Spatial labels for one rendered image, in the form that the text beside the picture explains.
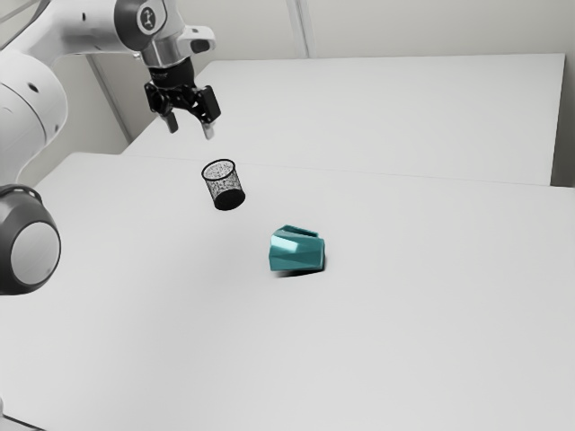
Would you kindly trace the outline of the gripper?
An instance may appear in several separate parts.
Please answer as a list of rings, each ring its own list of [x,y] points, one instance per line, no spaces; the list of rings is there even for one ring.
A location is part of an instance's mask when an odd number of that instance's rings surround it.
[[[221,115],[221,109],[210,85],[196,87],[194,68],[189,58],[183,59],[175,66],[149,67],[148,73],[151,81],[145,84],[144,88],[149,108],[164,121],[171,134],[174,134],[179,126],[167,91],[181,91],[180,108],[188,111],[200,122],[207,140],[215,136],[214,124]]]

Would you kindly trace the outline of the teal faceted mug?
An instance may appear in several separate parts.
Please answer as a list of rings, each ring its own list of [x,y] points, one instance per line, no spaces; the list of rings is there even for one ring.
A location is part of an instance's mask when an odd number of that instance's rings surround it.
[[[271,271],[319,271],[324,263],[325,242],[319,233],[286,224],[271,235]]]

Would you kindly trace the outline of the black mesh pen holder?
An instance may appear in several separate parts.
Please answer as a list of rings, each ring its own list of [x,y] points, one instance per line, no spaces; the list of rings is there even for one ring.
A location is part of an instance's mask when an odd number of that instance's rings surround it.
[[[220,211],[238,208],[246,198],[234,161],[218,159],[208,163],[201,172],[214,206]]]

